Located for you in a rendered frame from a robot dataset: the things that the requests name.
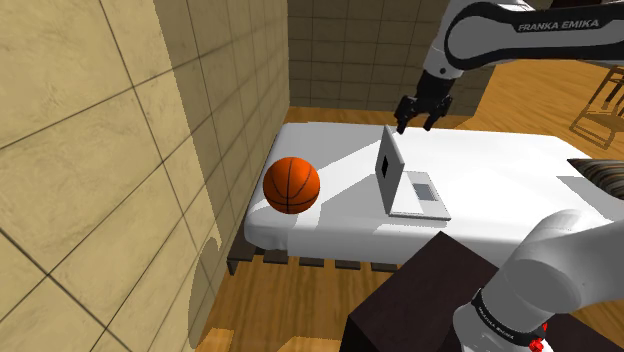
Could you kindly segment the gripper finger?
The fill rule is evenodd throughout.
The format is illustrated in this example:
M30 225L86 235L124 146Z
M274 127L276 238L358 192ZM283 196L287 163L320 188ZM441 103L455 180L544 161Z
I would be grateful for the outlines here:
M426 131L430 131L434 124L441 118L444 117L452 103L451 99L443 99L436 107L432 108L429 111L429 116L424 122L423 128Z
M394 112L397 120L396 131L403 134L409 121L416 115L416 98L402 97Z

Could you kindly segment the grey open laptop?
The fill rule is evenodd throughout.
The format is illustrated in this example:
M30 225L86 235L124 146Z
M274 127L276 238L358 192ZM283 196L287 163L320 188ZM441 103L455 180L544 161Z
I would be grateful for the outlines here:
M382 130L375 175L389 216L449 221L451 216L427 172L406 171L393 130Z

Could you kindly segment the white bed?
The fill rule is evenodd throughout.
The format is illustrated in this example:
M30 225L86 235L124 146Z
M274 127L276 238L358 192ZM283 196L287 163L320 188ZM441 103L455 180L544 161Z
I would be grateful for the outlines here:
M227 257L230 267L262 255L303 266L333 260L341 269L369 263L392 272L430 238L445 233L493 264L503 263L544 217L579 209L624 219L624 201L584 178L572 165L580 151L554 136L409 128L397 144L409 171L425 172L449 219L389 216L375 176L379 125L288 123L269 162L296 156L320 178L314 205L297 215L276 211L256 189Z

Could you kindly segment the orange basketball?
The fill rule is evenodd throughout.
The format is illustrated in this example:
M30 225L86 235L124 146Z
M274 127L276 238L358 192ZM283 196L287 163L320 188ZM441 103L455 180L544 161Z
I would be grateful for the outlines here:
M320 193L320 178L308 161L285 157L268 168L262 188L272 208L284 214L299 214L316 202Z

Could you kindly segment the wooden chair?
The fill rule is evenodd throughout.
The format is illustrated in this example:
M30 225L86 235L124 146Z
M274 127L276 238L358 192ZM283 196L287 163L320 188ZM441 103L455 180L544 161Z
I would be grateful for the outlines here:
M624 67L607 71L569 130L604 150L624 132Z

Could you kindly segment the brown striped pillow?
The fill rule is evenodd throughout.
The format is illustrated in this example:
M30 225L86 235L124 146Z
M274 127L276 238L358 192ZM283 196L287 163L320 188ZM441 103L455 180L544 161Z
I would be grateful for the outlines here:
M596 187L624 201L624 161L571 158L568 162Z

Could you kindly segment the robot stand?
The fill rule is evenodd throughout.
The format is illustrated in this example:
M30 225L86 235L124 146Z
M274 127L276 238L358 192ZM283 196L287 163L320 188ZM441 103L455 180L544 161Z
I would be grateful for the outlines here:
M522 290L559 299L552 274L535 264ZM458 238L440 231L349 315L339 352L461 352L452 327L454 311L468 303L498 268ZM569 314L548 321L545 342L553 352L624 352Z

